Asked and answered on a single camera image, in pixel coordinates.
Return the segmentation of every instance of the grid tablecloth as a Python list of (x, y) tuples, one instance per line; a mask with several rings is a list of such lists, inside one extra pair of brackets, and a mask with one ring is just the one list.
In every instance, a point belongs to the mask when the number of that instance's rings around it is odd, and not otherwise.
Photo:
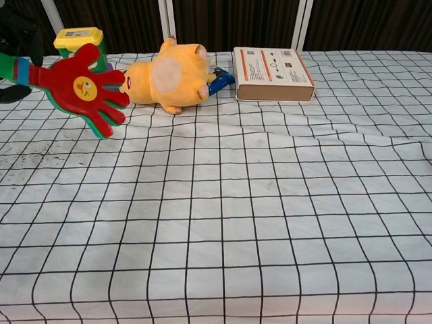
[(309, 103), (231, 86), (108, 140), (0, 106), (0, 321), (432, 323), (432, 54), (302, 56)]

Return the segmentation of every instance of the box label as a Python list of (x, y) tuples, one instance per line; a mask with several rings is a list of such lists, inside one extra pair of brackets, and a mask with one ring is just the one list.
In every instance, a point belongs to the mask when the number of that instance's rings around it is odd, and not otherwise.
[(311, 81), (292, 49), (241, 48), (243, 70), (240, 83), (285, 86), (312, 86)]
[(76, 30), (74, 32), (66, 32), (65, 37), (85, 37), (90, 35), (90, 30)]

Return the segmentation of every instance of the stuffed animal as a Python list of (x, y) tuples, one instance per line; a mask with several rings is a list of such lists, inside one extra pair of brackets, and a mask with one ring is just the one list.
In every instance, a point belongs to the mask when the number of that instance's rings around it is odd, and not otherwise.
[(133, 63), (124, 74), (120, 91), (131, 103), (159, 103), (170, 114), (205, 101), (216, 79), (209, 73), (207, 50), (200, 44), (178, 45), (174, 36), (165, 40), (156, 59)]

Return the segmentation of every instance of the yellow container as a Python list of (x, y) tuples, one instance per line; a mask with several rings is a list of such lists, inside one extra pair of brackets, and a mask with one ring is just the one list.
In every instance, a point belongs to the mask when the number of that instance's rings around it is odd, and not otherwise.
[(103, 41), (103, 32), (97, 27), (67, 28), (59, 31), (54, 40), (54, 47), (63, 58), (71, 57), (85, 44), (94, 44), (101, 51), (101, 56), (90, 66), (94, 72), (104, 72), (107, 69), (107, 54)]

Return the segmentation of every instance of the cardboard box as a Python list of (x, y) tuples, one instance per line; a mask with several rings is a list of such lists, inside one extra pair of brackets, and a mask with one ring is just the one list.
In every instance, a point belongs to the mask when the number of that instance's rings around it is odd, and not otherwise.
[(315, 83), (293, 49), (234, 48), (239, 101), (310, 101)]

